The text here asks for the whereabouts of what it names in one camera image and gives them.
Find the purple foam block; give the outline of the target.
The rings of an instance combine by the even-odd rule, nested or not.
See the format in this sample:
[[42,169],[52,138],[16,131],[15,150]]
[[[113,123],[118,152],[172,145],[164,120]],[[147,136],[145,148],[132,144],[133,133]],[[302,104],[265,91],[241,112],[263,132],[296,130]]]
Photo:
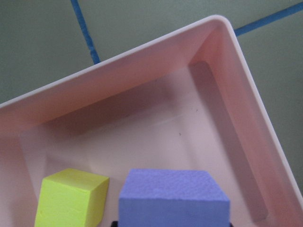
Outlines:
[[206,171],[131,169],[119,195],[120,227],[230,225],[230,199]]

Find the pink plastic bin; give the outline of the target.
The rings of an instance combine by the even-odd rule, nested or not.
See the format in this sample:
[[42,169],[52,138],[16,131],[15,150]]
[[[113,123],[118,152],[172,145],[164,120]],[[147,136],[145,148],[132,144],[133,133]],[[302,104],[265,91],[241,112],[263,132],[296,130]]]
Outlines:
[[32,227],[42,179],[208,171],[235,227],[300,227],[303,198],[230,22],[213,15],[0,106],[0,224]]

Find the yellow foam block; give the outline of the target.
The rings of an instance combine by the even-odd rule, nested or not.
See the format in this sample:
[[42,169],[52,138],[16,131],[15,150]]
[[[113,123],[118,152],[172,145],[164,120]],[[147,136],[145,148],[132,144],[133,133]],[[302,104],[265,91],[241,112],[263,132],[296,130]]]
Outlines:
[[68,168],[42,180],[36,227],[96,227],[103,219],[109,177]]

